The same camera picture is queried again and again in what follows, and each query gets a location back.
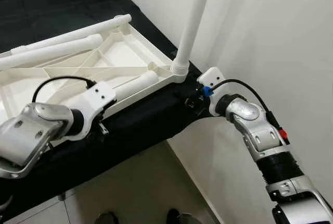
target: white wall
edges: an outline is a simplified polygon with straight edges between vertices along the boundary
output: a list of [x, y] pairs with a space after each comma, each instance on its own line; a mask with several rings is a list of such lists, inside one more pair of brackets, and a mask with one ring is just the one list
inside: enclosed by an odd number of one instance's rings
[[[191, 0], [133, 1], [179, 44]], [[331, 204], [332, 19], [332, 0], [209, 0], [191, 57], [202, 71], [219, 66], [259, 91]], [[225, 223], [273, 222], [261, 174], [224, 119], [195, 122], [170, 144]]]

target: white bracket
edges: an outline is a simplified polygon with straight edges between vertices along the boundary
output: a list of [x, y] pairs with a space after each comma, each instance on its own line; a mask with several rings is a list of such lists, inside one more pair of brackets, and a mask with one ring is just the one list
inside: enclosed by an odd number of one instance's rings
[[[203, 73], [197, 81], [201, 83], [203, 86], [206, 87], [213, 87], [214, 85], [218, 84], [219, 82], [222, 82], [225, 80], [224, 75], [222, 72], [218, 69], [218, 67], [212, 67], [209, 68], [205, 73]], [[214, 94], [209, 96], [210, 104], [209, 104], [209, 113], [213, 116], [219, 116], [220, 114], [216, 113], [215, 108], [218, 103], [218, 101], [221, 99], [221, 94], [227, 94], [225, 93], [227, 88], [227, 84], [224, 84], [220, 87], [218, 87], [216, 90], [214, 90]]]
[[107, 82], [101, 81], [80, 94], [76, 101], [70, 105], [72, 109], [78, 109], [84, 118], [81, 132], [77, 135], [67, 136], [67, 140], [78, 141], [84, 138], [90, 131], [95, 117], [102, 112], [103, 108], [116, 99], [116, 92]]

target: cable connector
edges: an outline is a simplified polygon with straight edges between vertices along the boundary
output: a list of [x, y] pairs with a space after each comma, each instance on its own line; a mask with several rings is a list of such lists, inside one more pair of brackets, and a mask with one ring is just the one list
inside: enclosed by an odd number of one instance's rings
[[93, 87], [97, 82], [93, 81], [93, 80], [89, 80], [89, 81], [85, 81], [87, 86], [87, 89], [90, 89], [91, 87]]
[[205, 86], [205, 87], [203, 87], [203, 94], [205, 97], [209, 97], [212, 94], [214, 94], [214, 92], [211, 90], [210, 87]]
[[272, 126], [274, 126], [277, 129], [277, 131], [279, 132], [279, 134], [281, 135], [281, 137], [285, 141], [285, 143], [287, 145], [289, 145], [290, 141], [288, 140], [287, 132], [279, 125], [275, 116], [273, 115], [273, 112], [267, 111], [266, 112], [266, 119]]

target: blue connector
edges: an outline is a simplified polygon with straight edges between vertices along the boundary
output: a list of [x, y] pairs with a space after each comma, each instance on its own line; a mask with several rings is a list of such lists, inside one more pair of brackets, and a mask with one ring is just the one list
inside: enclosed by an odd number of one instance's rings
[[212, 94], [214, 94], [214, 92], [211, 91], [210, 89], [211, 89], [211, 88], [210, 88], [210, 87], [207, 87], [207, 86], [203, 87], [203, 93], [204, 93], [205, 97], [209, 97], [209, 96], [211, 96]]

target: white tube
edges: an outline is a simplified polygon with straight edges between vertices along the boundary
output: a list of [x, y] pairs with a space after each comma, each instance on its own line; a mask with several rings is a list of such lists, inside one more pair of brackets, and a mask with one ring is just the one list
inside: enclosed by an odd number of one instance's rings
[[18, 65], [49, 60], [58, 56], [68, 55], [89, 49], [97, 48], [103, 42], [100, 34], [90, 35], [86, 38], [60, 43], [57, 45], [39, 48], [32, 51], [0, 58], [0, 70], [16, 67]]
[[153, 85], [158, 82], [158, 76], [154, 71], [147, 71], [138, 78], [123, 85], [113, 88], [116, 92], [117, 101], [121, 100]]
[[177, 76], [186, 76], [189, 58], [200, 25], [201, 17], [207, 0], [193, 0], [193, 4], [184, 26], [177, 56], [171, 64], [171, 71]]
[[59, 43], [74, 41], [77, 39], [85, 38], [92, 34], [97, 34], [100, 32], [108, 31], [121, 24], [128, 23], [131, 20], [132, 20], [132, 17], [130, 14], [116, 16], [110, 20], [100, 22], [97, 24], [93, 24], [93, 25], [87, 26], [85, 28], [74, 30], [74, 31], [71, 31], [71, 32], [68, 32], [68, 33], [65, 33], [62, 35], [58, 35], [58, 36], [55, 36], [54, 38], [49, 38], [49, 39], [45, 39], [45, 40], [35, 42], [35, 43], [29, 44], [29, 45], [12, 48], [10, 51], [11, 51], [12, 55], [15, 55], [15, 54], [23, 53], [26, 51], [32, 51], [32, 50], [38, 49], [38, 48], [44, 48], [44, 47], [48, 47], [48, 46], [59, 44]]

